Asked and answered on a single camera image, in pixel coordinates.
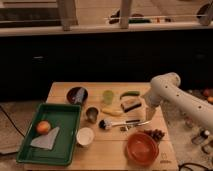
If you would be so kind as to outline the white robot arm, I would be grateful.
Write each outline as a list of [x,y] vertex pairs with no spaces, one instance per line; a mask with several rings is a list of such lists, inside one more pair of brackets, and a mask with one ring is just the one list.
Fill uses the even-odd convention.
[[155,76],[150,81],[150,89],[144,94],[144,100],[151,108],[168,100],[213,134],[213,105],[184,92],[179,88],[180,83],[180,76],[174,72]]

